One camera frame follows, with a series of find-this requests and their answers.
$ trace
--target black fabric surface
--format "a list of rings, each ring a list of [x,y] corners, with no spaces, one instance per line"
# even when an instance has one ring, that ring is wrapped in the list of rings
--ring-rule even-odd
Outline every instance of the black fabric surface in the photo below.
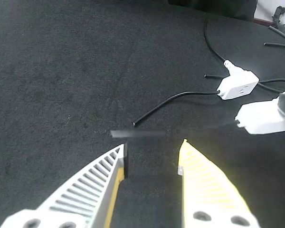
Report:
[[[227,72],[204,41],[206,17],[224,57],[260,79],[285,77],[285,50],[263,46],[285,40],[252,23],[149,1],[0,1],[0,224],[128,142],[112,227],[181,227],[177,162],[187,138],[263,228],[285,228],[285,132],[249,135],[232,122],[242,104],[277,95],[180,98],[138,127],[166,137],[110,137],[170,95],[216,90],[219,81],[203,75]]]

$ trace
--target gray carpet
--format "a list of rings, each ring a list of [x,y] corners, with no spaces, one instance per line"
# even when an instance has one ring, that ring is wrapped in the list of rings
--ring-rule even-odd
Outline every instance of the gray carpet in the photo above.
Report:
[[[219,81],[203,75],[227,72],[204,41],[206,17],[223,56],[261,79],[285,77],[285,50],[263,46],[285,40],[249,22],[150,1],[0,1],[0,224],[128,142],[130,174],[112,227],[180,227],[177,162],[187,138],[237,186],[262,227],[285,228],[285,132],[249,135],[232,122],[242,104],[275,94],[184,97],[139,126],[165,137],[110,137],[170,95],[216,90]]]

